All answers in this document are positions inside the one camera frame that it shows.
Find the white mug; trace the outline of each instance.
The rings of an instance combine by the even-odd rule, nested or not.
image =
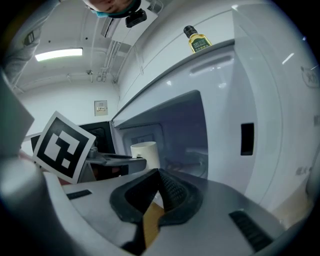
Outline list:
[[[147,141],[131,146],[132,158],[144,158],[146,160],[146,169],[160,168],[159,154],[157,143],[154,141]]]

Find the white wall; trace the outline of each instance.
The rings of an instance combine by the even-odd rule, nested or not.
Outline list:
[[[235,37],[231,6],[258,2],[262,1],[173,0],[136,42],[143,74],[133,50],[123,66],[118,111],[158,75],[193,54],[183,32],[185,26],[194,26],[215,45]]]
[[[117,113],[119,94],[110,83],[77,82],[42,86],[18,98],[34,117],[21,149],[32,155],[30,138],[42,132],[55,111],[76,125],[110,121]],[[108,115],[95,116],[94,101],[108,101]]]

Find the fluorescent light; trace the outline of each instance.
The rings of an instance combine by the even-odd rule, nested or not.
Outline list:
[[[82,56],[82,48],[71,48],[63,50],[48,51],[35,56],[38,62],[59,57]]]
[[[282,65],[285,64],[293,55],[294,55],[294,53],[291,53],[291,54],[282,62]]]

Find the ceiling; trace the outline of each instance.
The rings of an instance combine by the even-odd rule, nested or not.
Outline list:
[[[166,6],[171,1],[162,0],[162,3]],[[103,82],[112,82],[131,45],[119,44],[116,57],[109,60],[108,56],[112,54],[108,49],[110,45],[112,48],[115,41],[101,35],[105,21],[106,18],[97,18],[80,0],[63,1],[43,25],[40,44],[35,54],[66,48],[83,48],[83,55],[40,62],[33,57],[23,70],[15,92],[23,93],[40,86],[62,82],[100,82],[101,75],[105,75]],[[106,64],[109,67],[107,70],[103,69]]]

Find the bottle cap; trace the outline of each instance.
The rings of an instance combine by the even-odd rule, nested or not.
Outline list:
[[[183,32],[185,33],[185,35],[190,38],[191,35],[193,34],[198,34],[198,32],[195,30],[195,28],[193,26],[186,26],[183,30]]]

